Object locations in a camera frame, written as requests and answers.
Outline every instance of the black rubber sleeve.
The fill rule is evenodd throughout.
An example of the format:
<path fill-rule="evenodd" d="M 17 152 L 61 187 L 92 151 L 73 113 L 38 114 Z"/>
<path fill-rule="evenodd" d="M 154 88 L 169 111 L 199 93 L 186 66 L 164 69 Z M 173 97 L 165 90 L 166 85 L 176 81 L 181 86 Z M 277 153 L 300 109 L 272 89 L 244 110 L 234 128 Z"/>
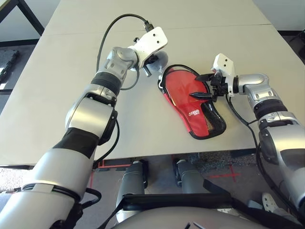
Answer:
<path fill-rule="evenodd" d="M 62 140 L 53 148 L 75 150 L 90 158 L 98 143 L 99 138 L 95 134 L 77 128 L 69 128 Z"/>
<path fill-rule="evenodd" d="M 257 120 L 259 120 L 264 115 L 277 111 L 287 111 L 283 102 L 278 99 L 267 99 L 258 103 L 254 107 L 254 114 Z"/>
<path fill-rule="evenodd" d="M 122 87 L 121 81 L 113 74 L 107 72 L 101 72 L 97 74 L 91 81 L 92 84 L 97 84 L 103 87 L 107 87 L 117 96 Z"/>

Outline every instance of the black strap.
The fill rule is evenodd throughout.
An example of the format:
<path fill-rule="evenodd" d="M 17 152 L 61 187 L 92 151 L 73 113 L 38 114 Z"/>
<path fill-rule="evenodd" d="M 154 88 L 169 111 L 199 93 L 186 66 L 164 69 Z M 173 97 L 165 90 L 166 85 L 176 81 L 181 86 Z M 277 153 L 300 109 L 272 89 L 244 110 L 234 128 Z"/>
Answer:
<path fill-rule="evenodd" d="M 119 210 L 121 210 L 123 208 L 124 205 L 124 198 L 120 201 L 119 205 L 115 208 L 115 210 L 113 211 L 113 213 L 111 213 L 111 215 L 103 222 L 102 225 L 100 225 L 97 229 L 105 229 L 107 224 L 109 223 L 109 221 L 111 220 L 111 218 L 119 212 Z"/>

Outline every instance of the black cable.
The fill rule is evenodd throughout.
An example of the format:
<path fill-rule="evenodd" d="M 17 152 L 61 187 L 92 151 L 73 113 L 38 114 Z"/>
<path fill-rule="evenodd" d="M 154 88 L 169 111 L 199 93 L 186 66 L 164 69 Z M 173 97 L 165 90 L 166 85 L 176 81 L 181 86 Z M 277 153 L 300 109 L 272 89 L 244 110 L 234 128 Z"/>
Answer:
<path fill-rule="evenodd" d="M 82 209 L 85 209 L 85 208 L 87 208 L 87 207 L 92 206 L 93 204 L 96 204 L 96 203 L 99 202 L 99 201 L 101 200 L 101 198 L 102 198 L 102 194 L 101 194 L 99 191 L 95 190 L 95 189 L 92 189 L 92 188 L 89 188 L 89 187 L 88 187 L 88 188 L 86 188 L 86 192 L 89 193 L 89 194 L 95 195 L 96 198 L 93 199 L 93 200 L 89 200 L 89 201 L 83 203 L 83 204 L 81 205 Z"/>
<path fill-rule="evenodd" d="M 99 159 L 97 159 L 94 163 L 93 163 L 93 169 L 96 169 L 99 165 L 99 162 L 103 161 L 105 159 L 106 156 L 108 156 L 116 147 L 116 145 L 118 144 L 119 138 L 120 138 L 120 127 L 119 127 L 119 122 L 118 120 L 115 120 L 116 123 L 116 127 L 117 127 L 117 135 L 116 135 L 116 139 L 114 144 L 111 146 L 111 148 L 107 151 L 107 153 L 105 153 L 103 156 L 101 156 Z"/>
<path fill-rule="evenodd" d="M 255 120 L 249 122 L 249 125 L 252 124 L 252 123 L 255 123 L 255 122 L 257 122 L 257 119 L 255 119 Z"/>
<path fill-rule="evenodd" d="M 121 88 L 122 91 L 127 91 L 127 90 L 129 90 L 129 89 L 132 89 L 132 88 L 138 83 L 138 80 L 139 80 L 139 78 L 140 78 L 139 66 L 135 66 L 135 70 L 136 70 L 136 72 L 137 72 L 137 76 L 136 76 L 135 82 L 134 82 L 133 85 L 131 85 L 130 87 Z"/>
<path fill-rule="evenodd" d="M 231 102 L 231 98 L 230 100 L 228 100 L 228 95 L 226 94 L 225 95 L 225 99 L 227 100 L 227 103 L 229 105 L 229 107 L 231 108 L 232 112 L 236 115 L 236 117 L 246 126 L 248 127 L 248 129 L 251 131 L 252 133 L 252 137 L 253 137 L 253 140 L 254 140 L 254 144 L 255 144 L 255 148 L 257 148 L 257 140 L 256 140 L 256 137 L 255 137 L 255 134 L 254 134 L 254 131 L 253 129 L 249 126 L 249 122 L 247 122 L 246 120 L 244 120 L 239 114 L 238 112 L 235 110 L 235 108 L 233 107 L 233 104 Z"/>
<path fill-rule="evenodd" d="M 104 46 L 104 43 L 105 43 L 105 40 L 106 40 L 106 37 L 111 29 L 111 27 L 121 18 L 125 18 L 125 17 L 134 17 L 134 18 L 138 18 L 140 20 L 142 20 L 144 23 L 147 22 L 147 20 L 145 20 L 143 17 L 139 16 L 139 15 L 136 15 L 136 14 L 132 14 L 132 13 L 126 13 L 126 14 L 123 14 L 119 17 L 117 17 L 116 19 L 114 19 L 111 24 L 108 26 L 104 36 L 103 36 L 103 39 L 101 41 L 101 44 L 100 44 L 100 49 L 99 49 L 99 53 L 97 55 L 97 62 L 96 62 L 96 71 L 98 71 L 99 69 L 99 66 L 100 66 L 100 59 L 101 59 L 101 53 L 102 53 L 102 49 L 103 49 L 103 46 Z"/>
<path fill-rule="evenodd" d="M 126 13 L 126 14 L 123 14 L 119 17 L 117 17 L 116 19 L 114 19 L 111 24 L 108 26 L 104 36 L 103 36 L 103 39 L 101 41 L 101 44 L 100 44 L 100 48 L 99 48 L 99 52 L 98 52 L 98 55 L 97 55 L 97 61 L 96 61 L 96 71 L 98 71 L 99 69 L 99 66 L 100 66 L 100 60 L 101 60 L 101 53 L 102 53 L 102 49 L 103 49 L 103 46 L 104 46 L 104 43 L 105 43 L 105 40 L 106 40 L 106 37 L 110 31 L 110 29 L 112 28 L 112 26 L 121 18 L 125 18 L 125 17 L 134 17 L 134 18 L 138 18 L 140 20 L 142 20 L 144 22 L 144 26 L 145 26 L 145 30 L 146 31 L 150 31 L 153 29 L 153 25 L 150 24 L 147 20 L 145 20 L 143 17 L 137 15 L 137 14 L 132 14 L 132 13 Z M 136 76 L 136 81 L 133 85 L 131 85 L 130 87 L 127 87 L 127 88 L 121 88 L 121 90 L 123 91 L 126 91 L 126 90 L 129 90 L 129 89 L 132 89 L 137 83 L 138 83 L 138 80 L 139 80 L 139 77 L 140 77 L 140 71 L 139 71 L 139 66 L 135 66 L 135 69 L 137 71 L 137 76 Z M 120 137 L 120 127 L 119 127 L 119 123 L 118 123 L 118 120 L 115 121 L 116 123 L 116 126 L 117 126 L 117 129 L 118 129 L 118 132 L 117 132 L 117 136 L 116 136 L 116 139 L 115 139 L 115 142 L 113 144 L 113 146 L 108 150 L 107 153 L 105 153 L 103 156 L 101 156 L 99 159 L 97 159 L 94 163 L 93 163 L 93 169 L 97 168 L 98 167 L 98 163 L 103 161 L 104 158 L 106 156 L 108 156 L 112 151 L 113 149 L 116 147 L 118 141 L 119 141 L 119 137 Z"/>
<path fill-rule="evenodd" d="M 256 154 L 255 154 L 255 158 L 256 158 L 256 163 L 257 163 L 257 167 L 258 170 L 260 171 L 260 173 L 262 174 L 262 176 L 264 177 L 266 183 L 269 185 L 270 189 L 273 190 L 273 192 L 275 194 L 277 194 L 277 196 L 282 200 L 283 203 L 286 204 L 286 206 L 291 209 L 291 211 L 298 217 L 298 219 L 302 219 L 301 214 L 297 211 L 296 207 L 289 201 L 289 199 L 282 193 L 282 191 L 279 189 L 279 187 L 275 184 L 275 182 L 271 179 L 271 177 L 267 174 L 262 160 L 261 160 L 261 144 L 257 144 L 256 138 L 255 138 L 255 134 L 253 129 L 249 126 L 250 123 L 253 123 L 256 120 L 253 120 L 252 122 L 248 123 L 247 121 L 245 121 L 239 114 L 238 112 L 234 109 L 233 104 L 231 102 L 231 98 L 228 100 L 228 96 L 225 95 L 225 98 L 227 100 L 227 103 L 229 105 L 229 107 L 231 108 L 232 112 L 237 116 L 237 118 L 245 125 L 249 128 L 249 130 L 252 133 L 253 136 L 253 140 L 255 143 L 255 147 L 256 147 Z"/>
<path fill-rule="evenodd" d="M 261 159 L 261 144 L 258 144 L 258 147 L 256 149 L 256 163 L 257 163 L 257 167 L 258 170 L 260 171 L 260 173 L 263 175 L 265 181 L 267 182 L 267 184 L 269 185 L 270 189 L 275 192 L 275 194 L 277 194 L 277 196 L 282 200 L 283 203 L 286 204 L 286 206 L 299 218 L 301 219 L 302 216 L 300 215 L 300 213 L 297 211 L 297 209 L 295 208 L 295 206 L 289 201 L 289 199 L 282 193 L 282 191 L 279 189 L 279 187 L 275 184 L 275 182 L 271 179 L 271 177 L 267 174 L 263 163 L 262 163 L 262 159 Z"/>

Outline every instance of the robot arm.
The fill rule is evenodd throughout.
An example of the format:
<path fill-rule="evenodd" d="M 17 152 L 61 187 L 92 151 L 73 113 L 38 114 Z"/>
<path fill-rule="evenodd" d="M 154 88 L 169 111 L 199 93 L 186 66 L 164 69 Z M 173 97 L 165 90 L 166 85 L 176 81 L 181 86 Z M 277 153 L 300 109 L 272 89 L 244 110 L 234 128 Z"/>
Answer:
<path fill-rule="evenodd" d="M 280 167 L 292 202 L 305 216 L 305 128 L 284 106 L 269 85 L 266 75 L 235 76 L 233 62 L 217 55 L 209 76 L 214 98 L 245 94 L 259 126 L 259 140 L 264 158 Z"/>
<path fill-rule="evenodd" d="M 115 47 L 66 116 L 66 133 L 32 170 L 21 192 L 0 213 L 0 229 L 73 228 L 82 209 L 79 202 L 90 178 L 94 151 L 107 142 L 115 126 L 115 104 L 126 73 L 139 70 L 163 48 L 167 39 L 160 27 L 130 48 Z"/>

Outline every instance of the wall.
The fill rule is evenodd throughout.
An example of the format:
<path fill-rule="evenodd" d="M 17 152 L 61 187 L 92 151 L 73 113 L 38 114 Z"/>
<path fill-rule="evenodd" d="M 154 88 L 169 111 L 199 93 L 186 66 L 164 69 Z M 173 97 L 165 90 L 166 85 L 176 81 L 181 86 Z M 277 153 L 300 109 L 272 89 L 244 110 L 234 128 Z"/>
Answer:
<path fill-rule="evenodd" d="M 305 0 L 253 0 L 277 30 L 305 29 Z"/>
<path fill-rule="evenodd" d="M 25 0 L 46 27 L 60 0 Z M 37 39 L 39 34 L 16 6 L 0 23 L 0 42 Z"/>

